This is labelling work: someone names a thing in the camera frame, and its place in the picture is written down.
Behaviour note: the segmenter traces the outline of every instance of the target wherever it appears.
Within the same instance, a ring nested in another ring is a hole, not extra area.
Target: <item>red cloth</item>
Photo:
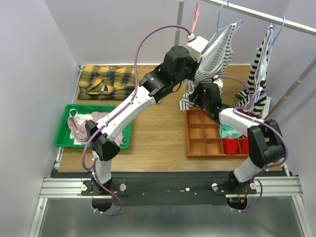
[[[240,139],[240,150],[242,154],[249,154],[249,144],[248,144],[248,138]]]
[[[224,153],[227,155],[238,154],[238,140],[237,139],[223,139]]]

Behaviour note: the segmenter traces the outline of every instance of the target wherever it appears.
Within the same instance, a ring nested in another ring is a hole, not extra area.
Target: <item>pink clothing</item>
[[[96,122],[99,119],[105,117],[109,113],[106,112],[93,112],[92,113],[92,121]],[[86,144],[88,141],[88,136],[87,132],[85,130],[85,121],[82,124],[79,124],[78,121],[73,117],[69,116],[68,121],[67,121],[68,127],[73,133],[74,137],[81,142],[82,144]],[[114,141],[118,146],[120,146],[123,143],[123,135],[122,132],[119,133],[117,138]]]

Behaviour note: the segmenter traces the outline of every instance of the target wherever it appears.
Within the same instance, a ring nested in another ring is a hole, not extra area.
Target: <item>wooden table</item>
[[[139,79],[155,66],[139,66]],[[247,82],[249,66],[229,66],[227,76]],[[235,94],[243,86],[233,80],[224,80],[222,100],[232,105],[237,101]],[[185,112],[179,109],[179,100],[184,94],[184,85],[166,96],[161,103],[145,110],[132,122],[131,142],[128,150],[121,150],[113,159],[112,171],[230,171],[242,160],[196,160],[187,159]],[[121,101],[76,100],[77,104],[119,104]],[[65,148],[59,172],[83,172],[82,148]],[[91,164],[92,153],[88,150],[87,165]]]

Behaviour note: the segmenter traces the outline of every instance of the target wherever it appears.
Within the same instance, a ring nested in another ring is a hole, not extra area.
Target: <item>screw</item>
[[[214,191],[218,190],[218,185],[216,183],[212,184],[212,190]]]
[[[88,187],[85,184],[83,184],[80,189],[81,189],[81,191],[86,191],[88,189]]]
[[[124,192],[125,190],[126,190],[126,184],[121,184],[120,186],[119,186],[119,189],[122,191],[122,192]]]
[[[251,184],[250,184],[250,188],[251,188],[252,190],[255,190],[255,189],[257,188],[257,185],[256,185],[255,183],[251,183]]]

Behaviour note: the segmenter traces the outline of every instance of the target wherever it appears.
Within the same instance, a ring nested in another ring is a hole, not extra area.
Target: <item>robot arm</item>
[[[145,109],[170,94],[176,85],[185,79],[194,80],[201,60],[201,52],[207,44],[207,40],[197,37],[187,44],[187,48],[172,47],[166,53],[163,63],[154,71],[147,73],[137,85],[136,96],[132,102],[131,98],[135,91],[97,123],[91,120],[86,122],[88,136],[92,136],[97,129],[105,126],[91,143],[94,157],[97,158],[96,172],[102,184],[111,179],[111,160],[120,151],[119,146],[114,142],[117,135]],[[272,132],[266,131],[254,121],[239,117],[234,114],[233,108],[221,103],[219,87],[216,83],[199,84],[192,96],[194,102],[207,111],[210,119],[228,125],[248,137],[249,158],[229,174],[225,188],[233,191],[245,186],[264,167],[284,157],[283,145]],[[106,124],[109,118],[116,115],[127,104],[129,106],[119,116]],[[275,121],[271,120],[269,124],[279,131]]]

